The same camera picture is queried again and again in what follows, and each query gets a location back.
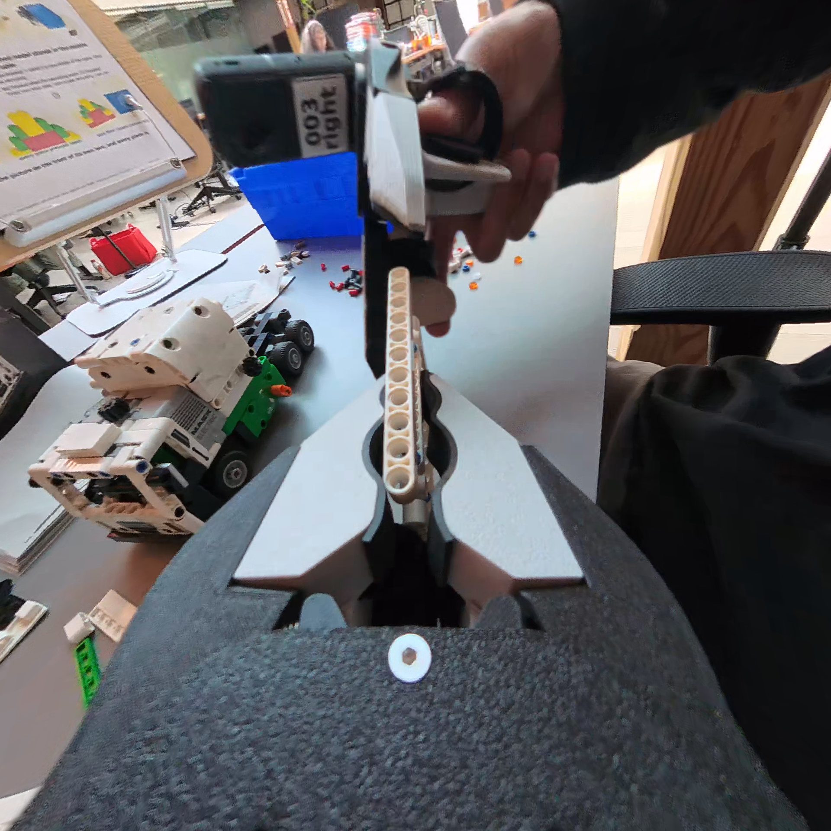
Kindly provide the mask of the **pile of small lego pieces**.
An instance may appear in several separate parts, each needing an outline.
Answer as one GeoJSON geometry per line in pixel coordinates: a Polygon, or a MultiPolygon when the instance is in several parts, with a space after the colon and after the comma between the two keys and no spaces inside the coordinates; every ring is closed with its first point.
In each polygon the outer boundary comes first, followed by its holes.
{"type": "MultiPolygon", "coordinates": [[[[448,263],[448,276],[453,278],[460,274],[469,275],[469,289],[476,290],[481,282],[481,275],[475,270],[475,266],[476,260],[472,257],[470,247],[455,244],[448,263]]],[[[343,265],[341,271],[342,280],[339,282],[331,280],[330,289],[338,293],[347,292],[349,296],[361,296],[364,288],[363,271],[349,265],[343,265]]]]}

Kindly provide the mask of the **white and green lego truck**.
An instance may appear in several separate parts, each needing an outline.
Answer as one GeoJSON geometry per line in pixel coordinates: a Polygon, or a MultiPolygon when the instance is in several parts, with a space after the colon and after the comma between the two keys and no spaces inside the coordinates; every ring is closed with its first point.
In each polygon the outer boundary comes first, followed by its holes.
{"type": "Polygon", "coordinates": [[[237,324],[206,297],[146,308],[75,360],[101,399],[29,485],[115,541],[195,535],[252,478],[250,452],[314,348],[287,309],[237,324]]]}

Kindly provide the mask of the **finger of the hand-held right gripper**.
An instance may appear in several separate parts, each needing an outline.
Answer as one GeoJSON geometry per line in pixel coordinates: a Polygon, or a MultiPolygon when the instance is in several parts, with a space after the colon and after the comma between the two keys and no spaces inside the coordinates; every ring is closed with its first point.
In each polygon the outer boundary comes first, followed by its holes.
{"type": "Polygon", "coordinates": [[[398,44],[371,39],[365,50],[366,100],[379,94],[416,100],[398,44]]]}
{"type": "Polygon", "coordinates": [[[426,224],[425,178],[417,105],[410,97],[374,90],[367,101],[365,162],[369,202],[405,229],[426,224]]]}

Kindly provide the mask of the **red plastic bin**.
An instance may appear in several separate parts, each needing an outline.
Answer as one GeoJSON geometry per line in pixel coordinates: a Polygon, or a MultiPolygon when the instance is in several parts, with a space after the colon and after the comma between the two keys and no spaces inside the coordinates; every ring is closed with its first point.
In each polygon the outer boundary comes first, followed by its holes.
{"type": "Polygon", "coordinates": [[[111,275],[119,276],[154,262],[158,249],[132,223],[124,229],[111,232],[101,226],[91,230],[92,257],[111,275]]]}

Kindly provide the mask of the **stack of instruction booklets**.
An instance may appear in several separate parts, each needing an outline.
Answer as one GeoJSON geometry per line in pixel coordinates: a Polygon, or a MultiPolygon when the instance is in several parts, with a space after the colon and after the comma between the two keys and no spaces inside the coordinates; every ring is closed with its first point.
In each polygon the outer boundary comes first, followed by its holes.
{"type": "Polygon", "coordinates": [[[1,569],[20,575],[72,523],[74,517],[43,491],[2,509],[1,569]]]}

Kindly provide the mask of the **green lego beam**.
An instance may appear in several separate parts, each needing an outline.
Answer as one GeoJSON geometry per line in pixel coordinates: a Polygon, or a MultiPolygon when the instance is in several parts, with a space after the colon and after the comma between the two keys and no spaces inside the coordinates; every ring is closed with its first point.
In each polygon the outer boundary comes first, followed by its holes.
{"type": "Polygon", "coordinates": [[[101,681],[101,670],[98,660],[95,635],[89,634],[78,641],[75,645],[74,659],[77,669],[77,677],[81,687],[81,698],[84,708],[90,706],[94,699],[101,681]]]}

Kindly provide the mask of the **white board stand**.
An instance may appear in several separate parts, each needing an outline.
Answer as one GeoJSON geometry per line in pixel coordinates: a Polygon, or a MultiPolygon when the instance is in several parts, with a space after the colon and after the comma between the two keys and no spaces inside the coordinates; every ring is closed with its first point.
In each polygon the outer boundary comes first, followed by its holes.
{"type": "Polygon", "coordinates": [[[156,213],[164,242],[164,253],[140,268],[119,287],[94,296],[68,315],[68,322],[90,338],[98,338],[119,327],[136,312],[175,295],[227,263],[224,254],[202,250],[178,251],[172,238],[167,199],[156,199],[156,213]]]}

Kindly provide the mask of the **wooden post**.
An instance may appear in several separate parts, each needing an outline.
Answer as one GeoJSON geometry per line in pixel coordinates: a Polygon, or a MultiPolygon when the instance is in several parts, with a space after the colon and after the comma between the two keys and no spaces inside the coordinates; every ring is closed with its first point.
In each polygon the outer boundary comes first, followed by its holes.
{"type": "Polygon", "coordinates": [[[792,90],[743,96],[670,144],[642,259],[758,249],[828,102],[827,72],[792,90]]]}

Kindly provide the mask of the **group of grey lego pieces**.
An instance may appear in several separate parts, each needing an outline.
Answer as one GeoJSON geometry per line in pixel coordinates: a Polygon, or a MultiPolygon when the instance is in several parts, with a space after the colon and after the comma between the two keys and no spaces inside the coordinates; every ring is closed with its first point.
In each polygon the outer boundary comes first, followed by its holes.
{"type": "Polygon", "coordinates": [[[280,273],[288,273],[297,267],[300,267],[307,259],[311,257],[310,250],[307,248],[306,239],[301,238],[294,244],[290,245],[285,252],[277,252],[277,261],[274,267],[268,264],[262,264],[258,271],[261,274],[268,274],[275,270],[280,273]]]}

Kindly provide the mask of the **black object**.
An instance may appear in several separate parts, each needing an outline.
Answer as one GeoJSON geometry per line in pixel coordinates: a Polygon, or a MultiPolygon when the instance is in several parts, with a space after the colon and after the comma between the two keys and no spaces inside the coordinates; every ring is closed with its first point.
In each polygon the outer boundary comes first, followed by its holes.
{"type": "Polygon", "coordinates": [[[1,437],[22,418],[44,384],[68,361],[24,322],[1,310],[1,437]]]}

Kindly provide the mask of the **blue plastic bin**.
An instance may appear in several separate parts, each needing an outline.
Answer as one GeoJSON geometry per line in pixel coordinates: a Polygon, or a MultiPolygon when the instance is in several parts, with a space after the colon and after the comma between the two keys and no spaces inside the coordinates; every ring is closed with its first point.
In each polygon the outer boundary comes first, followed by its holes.
{"type": "Polygon", "coordinates": [[[230,174],[276,241],[364,234],[352,152],[233,168],[230,174]]]}

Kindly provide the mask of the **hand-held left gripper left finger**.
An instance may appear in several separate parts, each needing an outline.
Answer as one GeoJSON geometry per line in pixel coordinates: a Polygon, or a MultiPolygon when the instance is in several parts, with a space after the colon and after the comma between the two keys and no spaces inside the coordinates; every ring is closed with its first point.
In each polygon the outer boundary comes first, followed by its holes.
{"type": "Polygon", "coordinates": [[[390,572],[390,506],[369,457],[381,389],[377,380],[299,446],[237,583],[327,594],[347,623],[368,624],[363,594],[390,572]]]}

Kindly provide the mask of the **person's right forearm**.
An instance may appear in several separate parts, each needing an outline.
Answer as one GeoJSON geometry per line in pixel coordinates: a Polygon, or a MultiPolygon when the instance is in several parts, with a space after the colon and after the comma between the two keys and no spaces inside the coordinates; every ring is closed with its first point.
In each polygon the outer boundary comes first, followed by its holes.
{"type": "Polygon", "coordinates": [[[559,187],[618,176],[746,94],[829,70],[829,1],[562,1],[559,187]]]}

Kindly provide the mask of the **wooden instruction board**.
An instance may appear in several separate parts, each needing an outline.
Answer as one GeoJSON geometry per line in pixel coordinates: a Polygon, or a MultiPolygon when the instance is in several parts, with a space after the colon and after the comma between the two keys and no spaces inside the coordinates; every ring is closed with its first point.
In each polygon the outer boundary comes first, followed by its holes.
{"type": "Polygon", "coordinates": [[[208,173],[208,140],[94,2],[2,2],[2,268],[208,173]]]}

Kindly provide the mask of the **person's right hand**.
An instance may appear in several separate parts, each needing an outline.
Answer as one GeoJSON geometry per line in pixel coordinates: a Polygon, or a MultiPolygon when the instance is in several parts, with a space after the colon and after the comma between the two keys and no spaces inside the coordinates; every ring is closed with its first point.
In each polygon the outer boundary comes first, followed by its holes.
{"type": "Polygon", "coordinates": [[[441,217],[428,226],[437,278],[445,282],[454,238],[461,232],[482,263],[534,226],[557,188],[563,142],[562,45],[557,13],[544,2],[521,2],[479,30],[458,57],[493,80],[503,105],[499,160],[511,181],[493,190],[484,213],[441,217]]]}

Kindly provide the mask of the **clear plastic bag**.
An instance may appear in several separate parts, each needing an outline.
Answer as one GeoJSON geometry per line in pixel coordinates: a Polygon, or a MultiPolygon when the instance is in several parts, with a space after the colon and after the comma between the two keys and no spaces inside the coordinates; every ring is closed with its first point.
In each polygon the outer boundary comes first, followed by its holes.
{"type": "Polygon", "coordinates": [[[286,274],[278,277],[276,283],[255,280],[219,283],[213,285],[211,291],[223,310],[233,319],[234,326],[240,327],[267,309],[295,278],[294,274],[286,274]]]}

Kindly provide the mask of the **white lego beam assembly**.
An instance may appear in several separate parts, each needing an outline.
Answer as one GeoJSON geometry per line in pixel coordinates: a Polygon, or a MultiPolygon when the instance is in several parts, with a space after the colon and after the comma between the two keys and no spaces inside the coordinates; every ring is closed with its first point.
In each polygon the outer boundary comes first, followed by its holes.
{"type": "Polygon", "coordinates": [[[427,540],[434,468],[427,458],[429,428],[421,405],[426,368],[421,324],[414,315],[410,273],[388,274],[382,457],[380,476],[388,498],[400,509],[400,524],[427,540]]]}

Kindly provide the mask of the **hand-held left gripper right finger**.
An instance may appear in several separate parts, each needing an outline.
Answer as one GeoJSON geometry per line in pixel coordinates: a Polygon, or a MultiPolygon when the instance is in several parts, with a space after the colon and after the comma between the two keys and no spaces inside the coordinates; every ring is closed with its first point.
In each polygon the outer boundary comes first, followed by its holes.
{"type": "Polygon", "coordinates": [[[427,556],[464,625],[497,597],[584,583],[527,449],[436,373],[422,380],[435,468],[427,556]]]}

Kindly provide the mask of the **person's black clothing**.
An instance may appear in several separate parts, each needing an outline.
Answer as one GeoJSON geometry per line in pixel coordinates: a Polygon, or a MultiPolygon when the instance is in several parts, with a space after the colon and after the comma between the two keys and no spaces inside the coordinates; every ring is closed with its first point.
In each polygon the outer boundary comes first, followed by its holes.
{"type": "Polygon", "coordinates": [[[608,358],[597,504],[675,595],[774,782],[829,829],[830,349],[608,358]]]}

